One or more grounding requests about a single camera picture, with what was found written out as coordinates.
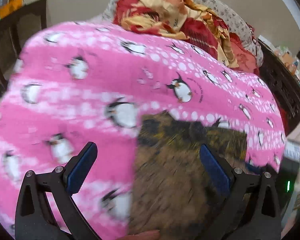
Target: penguin print blanket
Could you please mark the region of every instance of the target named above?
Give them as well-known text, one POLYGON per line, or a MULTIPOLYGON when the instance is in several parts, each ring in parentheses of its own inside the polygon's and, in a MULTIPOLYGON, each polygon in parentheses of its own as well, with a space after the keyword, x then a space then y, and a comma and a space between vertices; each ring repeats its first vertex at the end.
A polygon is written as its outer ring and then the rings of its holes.
POLYGON ((185 41, 109 23, 65 22, 38 32, 0 103, 0 221, 13 234, 26 171, 51 172, 93 141, 98 158, 73 199, 102 239, 125 235, 141 116, 164 110, 176 120, 245 132, 245 161, 278 171, 282 120, 254 74, 232 71, 185 41))

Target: hand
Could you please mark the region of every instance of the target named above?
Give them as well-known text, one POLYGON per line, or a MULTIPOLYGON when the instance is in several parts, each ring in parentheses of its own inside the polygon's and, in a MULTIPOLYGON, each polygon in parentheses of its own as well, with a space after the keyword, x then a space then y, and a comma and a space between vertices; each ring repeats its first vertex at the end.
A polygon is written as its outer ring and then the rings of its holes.
POLYGON ((158 240, 159 238, 160 238, 159 230, 152 230, 137 235, 124 236, 117 240, 158 240))

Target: silver bolt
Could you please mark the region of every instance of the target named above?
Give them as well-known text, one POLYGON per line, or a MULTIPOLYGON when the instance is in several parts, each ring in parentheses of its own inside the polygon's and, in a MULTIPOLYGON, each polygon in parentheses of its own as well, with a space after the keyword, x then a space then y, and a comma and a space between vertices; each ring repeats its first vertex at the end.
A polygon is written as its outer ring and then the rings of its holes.
POLYGON ((241 168, 234 168, 234 172, 236 174, 241 174, 242 173, 242 169, 241 168))
POLYGON ((54 169, 54 171, 56 172, 56 173, 59 173, 59 172, 61 172, 63 170, 63 167, 62 166, 58 166, 58 167, 56 167, 55 169, 54 169))
POLYGON ((27 172, 26 172, 26 177, 31 177, 32 174, 33 174, 33 171, 27 171, 27 172))
POLYGON ((265 172, 265 176, 266 176, 266 178, 268 178, 268 179, 271 178, 271 174, 270 174, 269 172, 267 172, 267 171, 265 172))

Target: cluttered shelf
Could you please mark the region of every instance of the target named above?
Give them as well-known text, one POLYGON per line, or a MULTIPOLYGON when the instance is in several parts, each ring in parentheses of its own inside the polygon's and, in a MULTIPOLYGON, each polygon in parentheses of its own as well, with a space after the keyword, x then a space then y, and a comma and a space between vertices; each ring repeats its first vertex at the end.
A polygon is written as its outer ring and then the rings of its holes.
POLYGON ((264 54, 260 75, 285 112, 281 114, 286 115, 286 134, 289 134, 300 122, 300 82, 292 75, 295 71, 291 73, 267 45, 262 41, 260 44, 264 54))

